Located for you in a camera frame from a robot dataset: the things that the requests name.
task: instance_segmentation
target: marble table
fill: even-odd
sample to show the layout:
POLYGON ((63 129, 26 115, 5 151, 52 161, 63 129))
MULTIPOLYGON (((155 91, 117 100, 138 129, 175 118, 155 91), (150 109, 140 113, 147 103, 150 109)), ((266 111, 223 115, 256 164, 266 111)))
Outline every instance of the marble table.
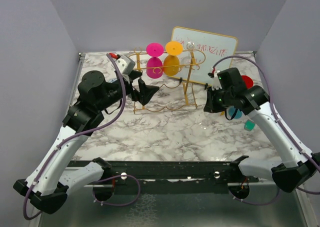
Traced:
MULTIPOLYGON (((242 54, 254 60, 252 53, 242 54)), ((145 66, 147 59, 142 58, 145 66)), ((261 85, 258 70, 250 62, 233 59, 232 66, 242 75, 251 77, 255 85, 261 85)), ((81 77, 88 71, 101 71, 106 80, 115 78, 114 69, 105 53, 88 53, 81 77)), ((179 81, 165 74, 150 79, 147 84, 176 86, 179 81)), ((188 107, 179 111, 164 110, 158 113, 133 112, 133 102, 127 97, 122 116, 111 126, 96 131, 76 152, 73 160, 92 160, 101 157, 109 161, 232 161, 242 155, 258 159, 277 160, 278 154, 270 141, 255 126, 252 131, 244 129, 248 117, 228 121, 220 113, 203 111, 207 94, 204 86, 193 85, 198 108, 188 107)), ((151 99, 154 108, 167 105, 179 106, 184 101, 183 89, 161 89, 151 99)), ((118 104, 110 107, 113 110, 118 104)), ((115 116, 106 115, 103 124, 115 116)))

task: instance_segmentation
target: whiteboard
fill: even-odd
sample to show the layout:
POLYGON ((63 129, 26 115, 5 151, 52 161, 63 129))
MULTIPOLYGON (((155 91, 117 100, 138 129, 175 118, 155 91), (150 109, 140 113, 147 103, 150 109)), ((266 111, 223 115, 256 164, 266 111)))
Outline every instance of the whiteboard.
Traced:
MULTIPOLYGON (((190 81, 198 84, 205 85, 208 83, 210 86, 215 86, 213 80, 208 76, 212 72, 213 65, 220 59, 226 56, 231 56, 235 53, 238 40, 235 37, 200 31, 196 29, 189 29, 184 27, 175 27, 172 31, 172 41, 178 41, 187 49, 187 43, 193 42, 196 50, 201 50, 205 53, 206 60, 204 63, 197 66, 192 70, 190 81)), ((180 65, 188 64, 191 61, 191 56, 188 51, 182 52, 178 55, 180 65)), ((199 51, 194 51, 194 57, 197 63, 204 60, 204 55, 199 51)), ((218 64, 216 71, 223 71, 230 67, 232 59, 226 59, 218 64)), ((180 72, 173 75, 173 78, 180 79, 181 77, 186 80, 188 78, 189 67, 183 67, 180 72)))

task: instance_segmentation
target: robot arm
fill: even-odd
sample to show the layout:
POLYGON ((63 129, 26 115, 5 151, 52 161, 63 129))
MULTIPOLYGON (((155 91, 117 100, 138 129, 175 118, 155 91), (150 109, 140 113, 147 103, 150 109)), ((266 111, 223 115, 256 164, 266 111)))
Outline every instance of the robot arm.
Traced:
POLYGON ((89 71, 82 77, 78 85, 77 102, 69 108, 52 147, 30 176, 15 182, 13 188, 21 195, 28 196, 30 203, 37 209, 48 214, 56 212, 71 192, 100 180, 103 173, 110 168, 107 162, 97 158, 87 166, 62 176, 76 151, 92 132, 72 138, 64 145, 58 146, 77 133, 98 127, 104 120, 102 111, 123 98, 119 78, 124 79, 126 94, 142 105, 147 104, 159 90, 157 86, 145 84, 140 78, 142 73, 133 70, 135 62, 130 58, 125 55, 118 56, 116 62, 122 67, 122 76, 117 76, 117 80, 112 83, 106 82, 104 75, 96 70, 89 71), (132 85, 133 80, 137 78, 139 91, 132 85), (34 182, 40 171, 41 176, 34 182))
POLYGON ((305 155, 308 155, 319 164, 320 154, 312 153, 288 125, 281 120, 294 140, 299 143, 302 151, 295 147, 294 143, 279 126, 279 119, 275 119, 269 96, 263 88, 255 85, 247 89, 237 68, 221 71, 217 74, 217 77, 221 88, 207 90, 207 102, 204 111, 218 113, 232 106, 241 110, 261 128, 282 160, 281 163, 252 159, 250 157, 244 158, 239 163, 239 169, 242 174, 272 180, 281 190, 288 193, 309 179, 316 172, 316 168, 305 155))

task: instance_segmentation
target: gray wall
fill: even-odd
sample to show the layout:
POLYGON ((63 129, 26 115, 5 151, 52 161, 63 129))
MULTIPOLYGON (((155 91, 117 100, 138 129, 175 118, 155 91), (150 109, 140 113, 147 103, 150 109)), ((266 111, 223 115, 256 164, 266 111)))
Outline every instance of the gray wall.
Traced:
POLYGON ((286 0, 51 0, 81 52, 167 43, 175 26, 238 38, 256 51, 286 0))
POLYGON ((57 136, 78 52, 50 0, 0 0, 0 220, 28 226, 12 186, 57 136))
MULTIPOLYGON (((320 0, 287 0, 256 59, 266 73, 279 113, 314 152, 320 152, 319 41, 320 0)), ((320 191, 320 175, 307 187, 320 191)), ((311 196, 311 201, 320 220, 320 197, 311 196)))

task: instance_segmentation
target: magenta disc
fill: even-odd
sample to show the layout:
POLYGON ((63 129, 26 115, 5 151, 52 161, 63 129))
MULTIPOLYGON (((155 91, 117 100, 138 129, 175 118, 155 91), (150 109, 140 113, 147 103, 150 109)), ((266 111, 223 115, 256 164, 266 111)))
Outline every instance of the magenta disc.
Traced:
POLYGON ((146 63, 146 74, 152 79, 158 79, 164 73, 161 59, 152 57, 146 63))
POLYGON ((160 43, 150 43, 145 50, 151 57, 159 57, 164 53, 165 49, 160 43))

